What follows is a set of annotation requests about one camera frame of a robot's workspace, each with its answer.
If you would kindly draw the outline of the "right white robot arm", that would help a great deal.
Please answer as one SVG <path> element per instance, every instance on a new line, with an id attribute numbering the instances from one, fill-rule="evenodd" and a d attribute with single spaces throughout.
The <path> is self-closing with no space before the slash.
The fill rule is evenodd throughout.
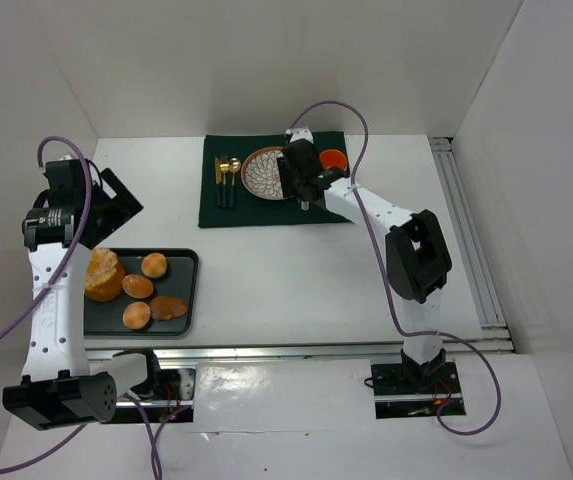
<path id="1" fill-rule="evenodd" d="M 401 370 L 424 391 L 445 364 L 439 336 L 441 303 L 452 260 L 436 215 L 413 213 L 351 182 L 348 171 L 325 168 L 307 128 L 290 128 L 277 155 L 283 193 L 364 227 L 374 244 L 385 292 L 403 313 L 391 315 L 404 338 Z"/>

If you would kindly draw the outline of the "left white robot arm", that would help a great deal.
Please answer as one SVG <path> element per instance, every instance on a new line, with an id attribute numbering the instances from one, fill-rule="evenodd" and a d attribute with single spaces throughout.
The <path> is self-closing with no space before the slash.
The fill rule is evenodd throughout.
<path id="1" fill-rule="evenodd" d="M 107 423 L 118 399 L 148 377 L 143 353 L 119 354 L 97 369 L 87 358 L 84 283 L 92 249 L 142 209 L 112 172 L 102 172 L 101 184 L 90 173 L 88 161 L 46 163 L 48 188 L 22 223 L 37 305 L 21 380 L 4 388 L 2 404 L 37 430 Z"/>

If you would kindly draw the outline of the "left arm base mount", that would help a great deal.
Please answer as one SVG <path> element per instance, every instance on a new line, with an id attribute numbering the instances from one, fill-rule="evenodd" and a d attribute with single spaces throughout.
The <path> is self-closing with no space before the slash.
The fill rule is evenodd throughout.
<path id="1" fill-rule="evenodd" d="M 192 423 L 196 392 L 195 365 L 162 367 L 155 383 L 129 392 L 139 401 L 151 425 Z"/>

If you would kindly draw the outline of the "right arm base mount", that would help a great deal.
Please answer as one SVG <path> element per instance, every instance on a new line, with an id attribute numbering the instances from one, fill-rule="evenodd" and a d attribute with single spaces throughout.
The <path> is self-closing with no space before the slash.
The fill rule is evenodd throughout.
<path id="1" fill-rule="evenodd" d="M 374 395 L 375 416 L 381 419 L 435 417 L 445 405 L 443 416 L 464 416 L 466 407 L 454 362 L 420 387 L 412 386 L 400 363 L 372 364 L 364 380 Z"/>

